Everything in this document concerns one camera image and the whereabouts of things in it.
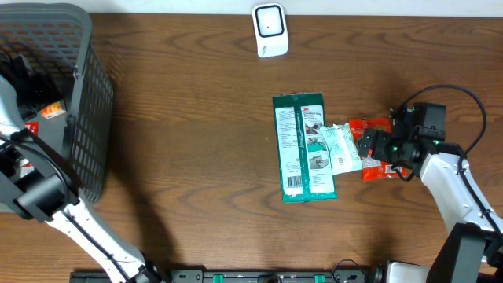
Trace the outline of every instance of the barcode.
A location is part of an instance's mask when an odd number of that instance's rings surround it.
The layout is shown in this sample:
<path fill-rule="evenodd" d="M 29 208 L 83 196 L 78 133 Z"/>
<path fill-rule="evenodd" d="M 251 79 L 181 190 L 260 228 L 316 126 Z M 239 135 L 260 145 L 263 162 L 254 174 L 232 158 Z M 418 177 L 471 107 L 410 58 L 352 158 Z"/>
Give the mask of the barcode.
<path fill-rule="evenodd" d="M 302 176 L 288 177 L 289 188 L 300 188 L 302 186 Z"/>
<path fill-rule="evenodd" d="M 391 169 L 393 165 L 389 164 L 389 165 L 386 165 L 386 168 L 385 168 L 385 173 L 396 173 L 395 170 Z M 395 167 L 395 169 L 397 169 L 398 171 L 401 171 L 402 168 L 401 167 Z"/>

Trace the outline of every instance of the green package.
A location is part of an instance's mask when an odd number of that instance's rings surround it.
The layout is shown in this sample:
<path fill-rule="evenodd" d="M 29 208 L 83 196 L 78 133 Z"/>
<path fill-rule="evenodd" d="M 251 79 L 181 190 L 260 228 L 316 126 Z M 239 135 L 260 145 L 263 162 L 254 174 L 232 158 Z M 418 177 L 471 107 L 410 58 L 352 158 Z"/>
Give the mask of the green package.
<path fill-rule="evenodd" d="M 332 164 L 321 126 L 323 95 L 273 97 L 284 202 L 336 199 Z"/>

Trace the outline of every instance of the plastic packaging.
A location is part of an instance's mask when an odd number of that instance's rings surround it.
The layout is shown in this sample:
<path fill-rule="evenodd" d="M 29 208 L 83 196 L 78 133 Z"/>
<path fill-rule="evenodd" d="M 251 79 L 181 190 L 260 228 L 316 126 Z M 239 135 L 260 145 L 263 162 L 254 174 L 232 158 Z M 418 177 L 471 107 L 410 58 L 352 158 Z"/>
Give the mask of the plastic packaging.
<path fill-rule="evenodd" d="M 349 120 L 349 127 L 353 134 L 354 140 L 362 137 L 363 131 L 367 128 L 385 130 L 391 133 L 391 124 L 389 119 L 351 119 Z M 398 174 L 391 169 L 391 164 L 374 160 L 370 157 L 362 157 L 362 176 L 363 181 L 375 180 L 378 178 L 393 178 L 398 177 Z M 402 175 L 406 175 L 406 171 L 402 167 L 397 167 Z"/>
<path fill-rule="evenodd" d="M 329 148 L 332 161 L 332 175 L 362 169 L 362 160 L 354 144 L 353 134 L 349 123 L 333 127 L 321 127 L 321 134 Z"/>
<path fill-rule="evenodd" d="M 321 94 L 273 97 L 284 202 L 336 199 Z"/>

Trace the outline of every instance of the white packet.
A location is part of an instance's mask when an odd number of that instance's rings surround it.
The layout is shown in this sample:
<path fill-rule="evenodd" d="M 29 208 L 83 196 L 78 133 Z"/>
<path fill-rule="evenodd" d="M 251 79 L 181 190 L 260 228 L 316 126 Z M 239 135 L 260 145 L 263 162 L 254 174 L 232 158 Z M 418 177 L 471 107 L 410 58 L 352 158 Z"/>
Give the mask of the white packet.
<path fill-rule="evenodd" d="M 343 126 L 321 127 L 321 135 L 329 148 L 332 161 L 332 175 L 352 172 L 362 169 L 362 160 L 354 144 L 349 123 Z"/>

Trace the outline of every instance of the red item in basket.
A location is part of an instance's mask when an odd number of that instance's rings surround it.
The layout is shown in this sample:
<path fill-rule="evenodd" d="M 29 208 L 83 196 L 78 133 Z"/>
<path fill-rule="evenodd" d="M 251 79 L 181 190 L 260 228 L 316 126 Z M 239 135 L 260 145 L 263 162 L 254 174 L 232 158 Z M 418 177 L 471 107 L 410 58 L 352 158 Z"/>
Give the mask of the red item in basket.
<path fill-rule="evenodd" d="M 391 133 L 390 120 L 381 119 L 353 119 L 349 120 L 349 128 L 353 134 L 354 140 L 357 141 L 362 137 L 365 129 L 384 130 Z M 375 180 L 378 178 L 393 178 L 398 177 L 398 174 L 391 169 L 391 164 L 383 161 L 374 160 L 370 157 L 362 157 L 362 172 L 363 182 Z M 402 175 L 405 176 L 406 171 L 402 167 L 397 167 Z"/>

